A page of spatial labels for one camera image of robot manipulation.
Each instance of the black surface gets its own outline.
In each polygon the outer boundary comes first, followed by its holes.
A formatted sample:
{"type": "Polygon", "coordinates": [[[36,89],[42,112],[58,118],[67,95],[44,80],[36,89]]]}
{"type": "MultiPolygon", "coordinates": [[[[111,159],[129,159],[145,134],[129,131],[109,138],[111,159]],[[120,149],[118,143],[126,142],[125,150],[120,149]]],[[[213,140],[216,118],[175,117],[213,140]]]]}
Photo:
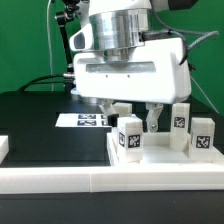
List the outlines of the black surface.
{"type": "Polygon", "coordinates": [[[1,195],[4,224],[223,224],[223,191],[1,195]]]}
{"type": "Polygon", "coordinates": [[[100,110],[60,92],[1,94],[0,133],[9,135],[10,150],[2,166],[109,165],[105,146],[110,128],[55,127],[60,113],[100,110]]]}
{"type": "MultiPolygon", "coordinates": [[[[212,112],[195,99],[189,99],[189,101],[191,103],[191,117],[210,117],[216,122],[215,146],[219,147],[220,151],[224,151],[223,117],[212,112]]],[[[49,130],[55,129],[57,113],[92,113],[97,111],[98,108],[96,107],[74,103],[62,93],[4,93],[0,95],[0,133],[9,133],[10,141],[16,147],[18,143],[22,144],[18,139],[18,136],[22,136],[19,133],[21,128],[24,128],[27,133],[35,133],[36,129],[39,129],[40,135],[46,135],[49,130]],[[46,128],[46,133],[43,130],[41,133],[41,128],[46,128]]],[[[133,112],[144,119],[146,116],[145,105],[142,103],[133,104],[133,112]]],[[[159,120],[160,131],[169,131],[170,117],[171,107],[165,106],[159,120]]],[[[69,146],[69,142],[73,141],[69,135],[65,137],[60,133],[59,136],[66,138],[66,146],[69,146]]],[[[46,145],[55,140],[48,137],[49,135],[46,135],[46,145]]],[[[29,147],[35,148],[35,142],[29,147]]],[[[10,156],[11,162],[7,160],[5,166],[20,167],[35,166],[35,164],[38,166],[38,163],[41,163],[42,166],[87,166],[91,164],[103,165],[103,163],[108,165],[105,151],[104,156],[104,161],[37,160],[18,162],[12,154],[12,157],[10,156]]],[[[223,224],[223,205],[224,191],[0,195],[0,223],[223,224]]]]}

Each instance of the white base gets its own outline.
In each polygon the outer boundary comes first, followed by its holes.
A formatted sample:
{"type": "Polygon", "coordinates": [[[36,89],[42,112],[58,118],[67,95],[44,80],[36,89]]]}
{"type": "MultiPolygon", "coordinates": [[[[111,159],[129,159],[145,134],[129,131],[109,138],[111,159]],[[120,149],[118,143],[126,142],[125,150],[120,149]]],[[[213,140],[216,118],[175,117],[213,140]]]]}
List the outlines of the white base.
{"type": "MultiPolygon", "coordinates": [[[[112,138],[108,138],[108,145],[114,148],[112,138]]],[[[5,144],[0,144],[0,151],[4,149],[5,144]]],[[[114,159],[116,163],[115,151],[109,153],[111,162],[114,159]]],[[[186,159],[181,152],[174,153],[181,155],[179,159],[186,159]]],[[[2,168],[0,194],[224,189],[223,162],[169,162],[112,167],[2,168]]]]}
{"type": "MultiPolygon", "coordinates": [[[[117,145],[113,138],[114,135],[108,134],[107,150],[112,166],[120,166],[123,163],[119,162],[117,157],[117,145]]],[[[224,155],[215,147],[209,150],[192,150],[190,146],[190,135],[188,142],[183,151],[170,149],[170,133],[144,133],[143,160],[141,164],[152,163],[223,163],[224,155]]]]}

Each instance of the green wall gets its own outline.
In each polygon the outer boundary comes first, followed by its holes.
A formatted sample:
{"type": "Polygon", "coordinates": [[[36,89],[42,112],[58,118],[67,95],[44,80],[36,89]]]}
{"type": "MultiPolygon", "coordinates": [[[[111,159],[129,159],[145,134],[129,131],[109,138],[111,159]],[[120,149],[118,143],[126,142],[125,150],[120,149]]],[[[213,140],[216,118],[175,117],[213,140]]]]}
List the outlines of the green wall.
{"type": "MultiPolygon", "coordinates": [[[[46,29],[48,0],[0,1],[0,92],[17,90],[36,77],[50,74],[46,29]]],[[[51,6],[51,33],[54,73],[66,71],[65,57],[54,15],[63,10],[61,1],[51,6]]],[[[169,25],[188,30],[213,31],[220,35],[191,52],[189,62],[197,67],[193,77],[224,114],[224,1],[199,0],[191,10],[162,12],[169,25]]],[[[68,25],[70,34],[79,29],[78,21],[68,25]]],[[[206,102],[192,84],[192,95],[206,102]]],[[[50,90],[51,87],[32,89],[50,90]]]]}

